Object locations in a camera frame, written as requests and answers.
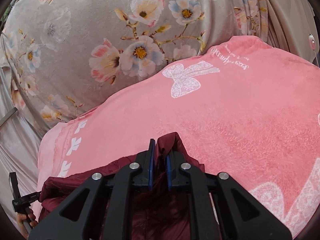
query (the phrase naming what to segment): floral fabric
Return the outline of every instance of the floral fabric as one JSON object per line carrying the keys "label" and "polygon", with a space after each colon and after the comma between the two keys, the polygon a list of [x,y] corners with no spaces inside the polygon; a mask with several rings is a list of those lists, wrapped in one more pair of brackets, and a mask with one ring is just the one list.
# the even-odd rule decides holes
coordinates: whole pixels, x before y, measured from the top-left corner
{"label": "floral fabric", "polygon": [[44,134],[234,35],[267,42],[267,19],[266,0],[18,0],[0,67],[14,105]]}

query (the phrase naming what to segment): white leaf pattern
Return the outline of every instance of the white leaf pattern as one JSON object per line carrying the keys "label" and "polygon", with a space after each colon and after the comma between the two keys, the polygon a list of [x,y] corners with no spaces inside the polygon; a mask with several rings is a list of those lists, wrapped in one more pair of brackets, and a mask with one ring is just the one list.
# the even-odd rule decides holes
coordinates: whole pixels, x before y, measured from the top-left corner
{"label": "white leaf pattern", "polygon": [[65,178],[68,174],[70,166],[71,166],[71,162],[68,163],[67,161],[63,161],[60,173],[58,174],[58,178]]}
{"label": "white leaf pattern", "polygon": [[186,69],[184,69],[181,63],[172,65],[162,71],[162,74],[167,78],[173,79],[174,83],[171,88],[171,96],[178,98],[196,91],[201,87],[200,82],[193,77],[217,72],[220,72],[218,68],[213,67],[208,62],[200,61]]}
{"label": "white leaf pattern", "polygon": [[78,149],[80,143],[81,143],[81,137],[80,137],[79,139],[77,139],[77,138],[72,138],[72,139],[71,139],[71,147],[70,147],[70,149],[68,150],[68,152],[67,152],[66,155],[69,156],[69,155],[71,155],[72,151],[76,151],[76,150]]}
{"label": "white leaf pattern", "polygon": [[80,132],[80,129],[81,129],[81,128],[84,128],[84,127],[85,127],[85,125],[86,125],[86,123],[87,123],[87,120],[88,120],[88,119],[86,119],[86,120],[84,120],[84,121],[81,121],[81,122],[78,124],[78,127],[77,127],[77,129],[76,129],[76,131],[75,131],[75,134],[78,133],[78,132]]}
{"label": "white leaf pattern", "polygon": [[250,193],[284,223],[295,238],[309,222],[320,203],[320,158],[316,159],[307,182],[287,215],[284,214],[282,191],[275,183],[264,183]]}

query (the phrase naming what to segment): white button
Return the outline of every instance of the white button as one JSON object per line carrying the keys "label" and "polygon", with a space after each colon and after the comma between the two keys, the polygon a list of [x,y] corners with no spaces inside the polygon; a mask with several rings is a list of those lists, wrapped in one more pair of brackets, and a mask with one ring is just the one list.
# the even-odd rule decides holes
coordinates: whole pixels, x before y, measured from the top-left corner
{"label": "white button", "polygon": [[316,40],[312,34],[309,35],[309,43],[311,49],[316,50]]}

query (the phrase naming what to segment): blue flower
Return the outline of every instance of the blue flower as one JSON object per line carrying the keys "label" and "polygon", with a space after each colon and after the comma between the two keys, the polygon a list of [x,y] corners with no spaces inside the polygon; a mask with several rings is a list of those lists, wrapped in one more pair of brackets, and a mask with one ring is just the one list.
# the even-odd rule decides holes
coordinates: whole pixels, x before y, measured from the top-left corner
{"label": "blue flower", "polygon": [[14,32],[9,33],[4,36],[5,53],[7,58],[15,58],[18,52],[18,40],[17,35]]}
{"label": "blue flower", "polygon": [[119,65],[125,75],[146,77],[152,75],[164,60],[164,54],[149,36],[140,36],[120,54]]}
{"label": "blue flower", "polygon": [[31,44],[24,56],[24,60],[27,64],[27,67],[33,73],[36,71],[36,68],[40,66],[40,63],[41,63],[40,56],[41,56],[41,51],[39,46],[35,43]]}
{"label": "blue flower", "polygon": [[201,15],[201,5],[197,0],[170,1],[169,9],[180,25],[192,23]]}

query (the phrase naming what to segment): beige fabric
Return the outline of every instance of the beige fabric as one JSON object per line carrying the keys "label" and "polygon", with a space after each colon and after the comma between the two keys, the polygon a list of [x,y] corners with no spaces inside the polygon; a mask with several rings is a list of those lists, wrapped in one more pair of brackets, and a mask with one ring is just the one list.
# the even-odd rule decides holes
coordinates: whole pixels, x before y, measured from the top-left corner
{"label": "beige fabric", "polygon": [[[268,43],[313,62],[319,39],[308,0],[268,0],[268,14]],[[316,52],[310,49],[310,34],[316,40]]]}
{"label": "beige fabric", "polygon": [[268,36],[266,0],[18,0],[0,43],[12,101],[42,135],[234,35]]}

